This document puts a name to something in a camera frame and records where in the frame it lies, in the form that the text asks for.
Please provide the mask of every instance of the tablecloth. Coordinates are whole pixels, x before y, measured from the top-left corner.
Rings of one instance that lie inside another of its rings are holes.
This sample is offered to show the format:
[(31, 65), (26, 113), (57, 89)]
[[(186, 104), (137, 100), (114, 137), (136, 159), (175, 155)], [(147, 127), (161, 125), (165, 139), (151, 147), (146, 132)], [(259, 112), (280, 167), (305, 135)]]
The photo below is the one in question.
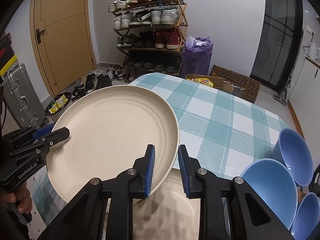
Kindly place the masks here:
[[(250, 163), (269, 157), (286, 127), (277, 115), (259, 106), (178, 77), (151, 73), (130, 85), (151, 89), (167, 100), (179, 122), (180, 144), (218, 177), (239, 176)], [(174, 167), (179, 168), (178, 159)], [(32, 198), (46, 225), (66, 204), (45, 167), (36, 174)]]

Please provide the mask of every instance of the wooden trim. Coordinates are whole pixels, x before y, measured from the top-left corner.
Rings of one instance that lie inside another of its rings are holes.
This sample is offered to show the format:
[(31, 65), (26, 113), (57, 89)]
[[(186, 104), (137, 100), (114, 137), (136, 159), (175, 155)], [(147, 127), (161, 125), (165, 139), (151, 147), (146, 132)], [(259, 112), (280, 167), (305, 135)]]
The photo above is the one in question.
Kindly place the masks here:
[(293, 109), (293, 107), (292, 107), (292, 105), (291, 105), (289, 100), (287, 102), (287, 107), (289, 108), (290, 114), (292, 116), (292, 119), (293, 119), (293, 122), (294, 122), (294, 125), (296, 127), (296, 130), (297, 130), (298, 134), (300, 134), (302, 136), (302, 138), (305, 139), (304, 136), (303, 136), (302, 128), (300, 126), (298, 117), (297, 117), (297, 115), (296, 115), (296, 113), (295, 113), (295, 111), (294, 111), (294, 109)]
[(36, 62), (38, 65), (38, 69), (40, 71), (42, 80), (44, 82), (45, 87), (47, 88), (49, 94), (54, 95), (53, 90), (50, 86), (49, 80), (45, 74), (43, 65), (41, 63), (40, 54), (38, 51), (37, 41), (36, 41), (36, 34), (35, 34), (35, 22), (34, 22), (34, 11), (35, 11), (35, 0), (31, 0), (30, 3), (30, 35), (31, 35), (31, 42), (32, 42), (32, 48), (33, 52), (35, 54)]
[(320, 69), (320, 62), (317, 62), (313, 58), (306, 55), (306, 60), (311, 62), (313, 65), (315, 65), (318, 69)]
[(91, 32), (90, 32), (88, 0), (84, 0), (84, 7), (85, 7), (85, 19), (86, 19), (86, 25), (87, 25), (88, 42), (90, 46), (91, 58), (92, 58), (94, 67), (97, 68), (97, 62), (96, 62), (96, 57), (94, 56), (94, 50), (93, 50)]

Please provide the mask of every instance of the screw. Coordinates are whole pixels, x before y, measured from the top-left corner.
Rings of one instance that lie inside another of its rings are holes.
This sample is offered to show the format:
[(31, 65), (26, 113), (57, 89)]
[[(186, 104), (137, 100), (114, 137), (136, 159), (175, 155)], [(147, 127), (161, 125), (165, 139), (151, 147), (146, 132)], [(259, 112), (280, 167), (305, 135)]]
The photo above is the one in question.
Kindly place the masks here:
[(241, 177), (235, 177), (235, 182), (238, 184), (242, 184), (244, 180)]
[(205, 174), (207, 174), (207, 170), (203, 169), (203, 168), (200, 168), (200, 169), (198, 169), (198, 173), (201, 174), (201, 175), (205, 175)]
[(137, 171), (136, 171), (134, 168), (132, 168), (132, 169), (128, 169), (128, 170), (127, 170), (127, 173), (128, 173), (129, 175), (134, 175), (134, 174), (137, 173)]
[(90, 179), (90, 184), (91, 185), (97, 185), (99, 183), (99, 179), (98, 178), (93, 178), (93, 179)]

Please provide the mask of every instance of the black door handle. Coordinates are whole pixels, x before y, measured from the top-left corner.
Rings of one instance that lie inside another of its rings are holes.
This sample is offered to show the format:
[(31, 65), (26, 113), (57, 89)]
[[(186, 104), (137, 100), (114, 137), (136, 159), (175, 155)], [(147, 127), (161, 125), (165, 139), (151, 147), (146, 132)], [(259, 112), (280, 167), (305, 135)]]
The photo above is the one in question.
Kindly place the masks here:
[(36, 29), (36, 36), (37, 36), (37, 42), (38, 42), (38, 44), (41, 43), (40, 35), (41, 35), (42, 33), (44, 33), (44, 32), (45, 32), (45, 29), (42, 30), (42, 31), (40, 31), (39, 29)]

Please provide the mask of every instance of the white cabinet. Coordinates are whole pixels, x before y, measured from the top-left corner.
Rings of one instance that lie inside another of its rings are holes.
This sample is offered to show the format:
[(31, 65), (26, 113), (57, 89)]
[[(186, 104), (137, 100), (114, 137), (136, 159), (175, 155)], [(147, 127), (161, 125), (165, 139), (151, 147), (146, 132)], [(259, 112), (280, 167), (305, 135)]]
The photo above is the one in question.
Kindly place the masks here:
[(303, 134), (306, 134), (320, 116), (320, 69), (308, 60), (303, 64), (289, 100), (299, 119)]
[(304, 135), (304, 138), (311, 152), (313, 170), (315, 170), (320, 163), (320, 117), (317, 118), (316, 122)]

